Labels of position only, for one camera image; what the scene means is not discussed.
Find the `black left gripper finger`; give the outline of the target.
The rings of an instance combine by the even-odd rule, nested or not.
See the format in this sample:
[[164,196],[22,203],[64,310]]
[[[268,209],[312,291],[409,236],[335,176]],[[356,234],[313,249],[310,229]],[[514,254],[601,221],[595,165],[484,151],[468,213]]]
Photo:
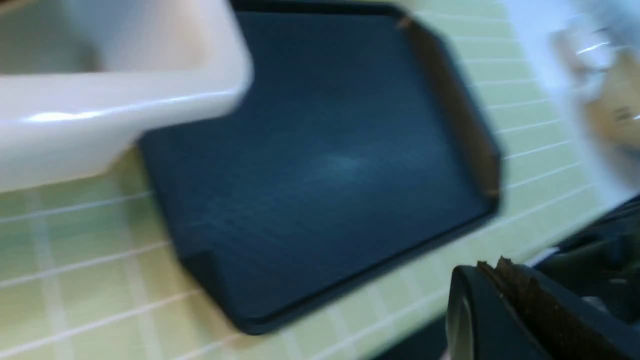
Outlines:
[[450,360],[637,360],[639,332],[541,272],[504,257],[457,265],[446,308]]

